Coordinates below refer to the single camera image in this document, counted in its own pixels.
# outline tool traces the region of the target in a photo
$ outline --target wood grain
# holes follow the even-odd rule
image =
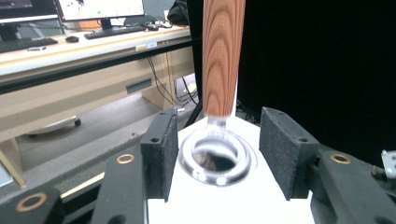
[[[205,0],[203,30],[203,104],[208,116],[233,111],[245,0]]]

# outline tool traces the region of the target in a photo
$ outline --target black fabric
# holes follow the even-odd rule
[[[186,0],[176,0],[169,9],[167,19],[175,25],[189,25]]]

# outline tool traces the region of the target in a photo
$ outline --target gray floor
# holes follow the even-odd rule
[[[187,84],[193,82],[186,77]],[[182,128],[195,108],[186,95],[184,84],[177,81],[177,92],[185,109],[178,113]],[[120,101],[78,115],[82,123],[39,134],[35,138],[17,138],[26,186],[15,182],[0,188],[0,203],[28,189],[50,185],[61,193],[105,170],[106,159],[124,150],[126,142],[135,145],[161,108],[136,93]]]

